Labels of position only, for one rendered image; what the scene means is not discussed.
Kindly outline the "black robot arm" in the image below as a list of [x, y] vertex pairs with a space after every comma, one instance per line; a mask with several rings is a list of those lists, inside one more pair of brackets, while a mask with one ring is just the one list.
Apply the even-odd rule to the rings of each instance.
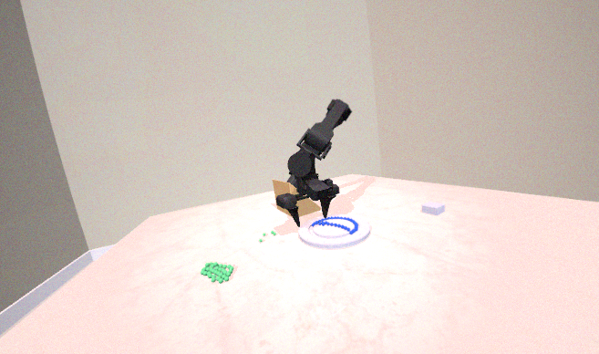
[[294, 177], [304, 176], [300, 187], [301, 194], [306, 193], [312, 201], [326, 199], [328, 193], [333, 191], [333, 181], [331, 179], [320, 181], [318, 174], [314, 174], [312, 179], [308, 179], [305, 175], [315, 170], [315, 158], [320, 161], [322, 158], [325, 159], [332, 148], [333, 129], [347, 120], [352, 112], [350, 107], [340, 99], [333, 99], [327, 109], [328, 112], [322, 122], [315, 123], [311, 129], [308, 128], [297, 142], [296, 146], [300, 147], [300, 151], [293, 154], [287, 163], [289, 174], [291, 174], [287, 182], [298, 189], [297, 179]]

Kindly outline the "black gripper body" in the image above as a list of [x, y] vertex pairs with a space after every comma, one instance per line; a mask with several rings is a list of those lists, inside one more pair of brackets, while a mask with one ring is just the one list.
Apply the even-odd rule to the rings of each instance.
[[[308, 179], [312, 179], [314, 178], [314, 174], [318, 174], [315, 173], [314, 171], [310, 171], [307, 175]], [[282, 207], [283, 209], [287, 209], [287, 208], [292, 208], [295, 207], [295, 205], [297, 204], [297, 201], [306, 199], [306, 198], [310, 198], [306, 193], [305, 194], [301, 194], [301, 182], [304, 176], [302, 177], [297, 177], [295, 176], [294, 178], [297, 179], [297, 185], [298, 185], [298, 189], [296, 189], [296, 191], [298, 192], [298, 194], [290, 194], [290, 193], [285, 193], [285, 194], [281, 194], [281, 195], [277, 195], [276, 197], [276, 204], [280, 207]], [[331, 196], [331, 195], [336, 195], [339, 194], [339, 187], [337, 184], [333, 184], [333, 191], [328, 193], [327, 196]], [[305, 196], [304, 196], [305, 195]]]

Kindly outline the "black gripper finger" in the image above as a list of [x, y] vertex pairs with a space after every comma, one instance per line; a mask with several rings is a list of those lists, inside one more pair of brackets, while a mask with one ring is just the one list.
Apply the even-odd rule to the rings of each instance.
[[299, 215], [298, 215], [298, 206], [292, 207], [292, 208], [287, 208], [286, 209], [290, 215], [292, 215], [296, 225], [298, 227], [300, 227], [300, 220], [299, 220]]
[[329, 205], [331, 203], [331, 201], [336, 197], [336, 195], [331, 195], [331, 196], [327, 196], [326, 199], [321, 199], [320, 203], [321, 203], [321, 208], [322, 208], [322, 213], [324, 218], [327, 217], [328, 214], [328, 209], [329, 209]]

